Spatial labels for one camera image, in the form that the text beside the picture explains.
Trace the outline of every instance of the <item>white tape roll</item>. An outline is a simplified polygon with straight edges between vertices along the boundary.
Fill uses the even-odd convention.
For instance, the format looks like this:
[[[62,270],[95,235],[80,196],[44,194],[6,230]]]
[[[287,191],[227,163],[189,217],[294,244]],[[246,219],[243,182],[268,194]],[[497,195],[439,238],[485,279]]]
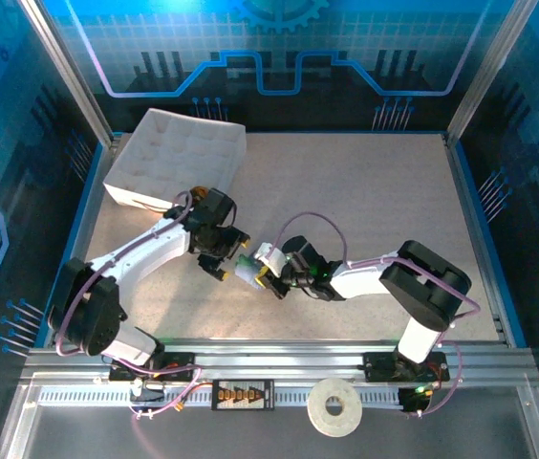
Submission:
[[[335,397],[342,410],[333,415],[327,401]],[[315,385],[308,398],[308,416],[313,426],[330,437],[343,437],[355,431],[361,422],[363,404],[355,389],[339,378],[329,378]]]

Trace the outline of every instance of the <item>gray work surface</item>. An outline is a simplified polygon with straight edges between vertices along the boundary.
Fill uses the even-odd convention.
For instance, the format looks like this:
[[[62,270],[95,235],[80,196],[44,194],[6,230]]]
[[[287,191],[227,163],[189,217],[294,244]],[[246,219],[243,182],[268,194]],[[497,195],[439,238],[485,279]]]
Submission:
[[[306,408],[170,410],[136,421],[127,408],[39,408],[28,459],[527,459],[534,457],[512,390],[459,390],[436,413],[405,419],[365,409],[355,432],[317,432]]]
[[[497,339],[440,135],[248,134],[247,141],[227,193],[238,206],[236,227],[252,238],[250,251],[303,210],[338,223],[350,260],[418,240],[470,276],[469,295],[482,305],[481,314],[459,322],[448,337]],[[104,193],[87,259],[120,247],[159,218]],[[341,257],[339,237],[322,220],[303,217],[283,241],[298,234],[327,259]],[[232,270],[233,263],[227,266]],[[122,302],[130,320],[158,338],[398,339],[408,319],[389,295],[326,303],[293,291],[279,301],[234,275],[214,280],[190,255],[160,267]]]

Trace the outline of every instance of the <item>blue wall panel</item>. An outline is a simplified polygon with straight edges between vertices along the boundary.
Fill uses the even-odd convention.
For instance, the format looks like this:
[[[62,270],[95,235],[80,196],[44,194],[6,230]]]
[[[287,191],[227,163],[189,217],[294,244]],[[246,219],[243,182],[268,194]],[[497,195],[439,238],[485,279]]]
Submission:
[[[539,4],[462,141],[539,363]]]
[[[0,1],[0,433],[38,322],[7,304],[46,304],[96,144],[17,3]]]
[[[511,5],[452,3],[291,0],[277,9],[266,0],[52,0],[48,7],[115,130],[132,130],[149,106],[187,114],[203,97],[221,98],[232,120],[253,129],[372,128],[384,98],[391,108],[401,98],[395,107],[408,122],[384,130],[438,130]],[[406,106],[408,97],[417,99]],[[285,111],[293,113],[289,123]]]

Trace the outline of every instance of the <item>gear graphic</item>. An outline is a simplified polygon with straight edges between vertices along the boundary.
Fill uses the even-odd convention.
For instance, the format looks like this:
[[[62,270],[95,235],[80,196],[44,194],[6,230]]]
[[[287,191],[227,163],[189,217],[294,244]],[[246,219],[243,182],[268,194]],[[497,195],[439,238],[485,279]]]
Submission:
[[[0,46],[8,49],[19,30],[20,11],[15,0],[0,0]]]
[[[328,7],[327,0],[231,0],[233,7],[251,27],[263,32],[295,32],[297,26],[308,27],[318,19],[319,10]]]

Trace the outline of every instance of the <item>robotic arm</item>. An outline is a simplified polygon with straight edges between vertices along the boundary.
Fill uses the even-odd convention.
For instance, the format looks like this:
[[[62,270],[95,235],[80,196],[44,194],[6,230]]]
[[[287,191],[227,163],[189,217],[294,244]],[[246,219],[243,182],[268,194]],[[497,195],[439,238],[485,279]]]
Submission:
[[[197,253],[199,266],[222,281],[226,273],[221,264],[249,240],[233,225],[222,226],[231,212],[235,217],[236,206],[228,196],[201,187],[193,188],[191,195],[194,207],[186,215],[183,207],[171,208],[153,228],[122,248],[88,263],[76,258],[66,263],[55,284],[51,327],[62,327],[77,293],[100,273],[75,305],[65,337],[89,356],[102,354],[149,369],[164,368],[163,345],[127,323],[120,300],[159,266],[187,252]]]
[[[256,264],[241,255],[239,265],[246,269],[240,268],[239,275],[246,277],[244,271],[252,267],[257,287],[278,298],[291,289],[325,301],[391,294],[403,306],[411,318],[394,353],[398,379],[411,380],[424,370],[421,365],[454,320],[462,301],[445,287],[463,295],[471,288],[463,271],[415,241],[374,260],[348,263],[325,260],[304,236],[293,237],[282,250],[270,249],[270,244],[260,247],[252,257]]]
[[[75,258],[62,267],[49,314],[50,326],[63,332],[58,349],[59,340],[67,338],[89,356],[102,354],[148,370],[171,362],[160,342],[127,323],[120,300],[159,266],[187,252],[198,254],[199,266],[222,281],[222,263],[249,240],[234,222],[223,226],[231,212],[235,220],[237,207],[228,196],[201,187],[191,195],[192,206],[171,208],[123,248],[87,263]],[[373,362],[374,381],[384,382],[419,380],[471,287],[465,273],[414,241],[381,258],[346,262],[327,261],[304,236],[296,236],[280,250],[263,244],[252,257],[241,255],[236,274],[278,298],[292,289],[325,301],[391,294],[411,318],[393,355]]]

